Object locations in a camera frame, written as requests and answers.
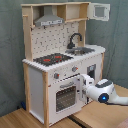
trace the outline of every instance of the table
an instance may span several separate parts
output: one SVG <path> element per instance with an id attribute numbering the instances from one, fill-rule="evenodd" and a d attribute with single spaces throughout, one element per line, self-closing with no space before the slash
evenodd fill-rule
<path id="1" fill-rule="evenodd" d="M 16 110 L 0 118 L 0 128 L 44 128 L 37 119 L 23 109 Z M 65 118 L 50 128 L 81 128 L 69 118 Z"/>
<path id="2" fill-rule="evenodd" d="M 115 85 L 119 96 L 128 97 L 128 89 Z M 116 128 L 128 118 L 128 106 L 106 105 L 95 101 L 84 106 L 72 118 L 87 128 Z"/>

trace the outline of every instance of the white robot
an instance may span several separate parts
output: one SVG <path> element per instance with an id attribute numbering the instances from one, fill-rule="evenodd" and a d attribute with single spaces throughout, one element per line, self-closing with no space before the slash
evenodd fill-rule
<path id="1" fill-rule="evenodd" d="M 112 81 L 102 79 L 95 85 L 94 79 L 86 74 L 81 74 L 79 80 L 81 101 L 87 103 L 87 98 L 91 98 L 107 105 L 128 106 L 128 97 L 119 97 Z"/>

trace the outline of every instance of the backsplash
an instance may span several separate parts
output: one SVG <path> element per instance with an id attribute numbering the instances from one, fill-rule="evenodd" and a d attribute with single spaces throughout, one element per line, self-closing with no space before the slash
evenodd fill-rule
<path id="1" fill-rule="evenodd" d="M 33 58 L 50 53 L 66 50 L 70 37 L 78 33 L 79 22 L 35 27 L 32 30 Z M 78 36 L 73 38 L 73 43 L 78 46 Z"/>

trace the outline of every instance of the oven door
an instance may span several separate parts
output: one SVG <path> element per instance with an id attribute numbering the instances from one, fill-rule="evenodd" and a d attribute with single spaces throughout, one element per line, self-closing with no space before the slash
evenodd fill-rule
<path id="1" fill-rule="evenodd" d="M 57 121 L 81 110 L 83 102 L 79 100 L 80 82 L 78 77 L 62 80 L 49 87 L 49 123 Z"/>

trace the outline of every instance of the stovetop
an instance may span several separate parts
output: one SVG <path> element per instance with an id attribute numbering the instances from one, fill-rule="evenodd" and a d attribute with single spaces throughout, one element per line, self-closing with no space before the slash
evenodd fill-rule
<path id="1" fill-rule="evenodd" d="M 61 63 L 69 59 L 73 59 L 73 57 L 70 57 L 61 53 L 54 53 L 51 55 L 36 58 L 33 61 L 48 67 L 50 65 Z"/>

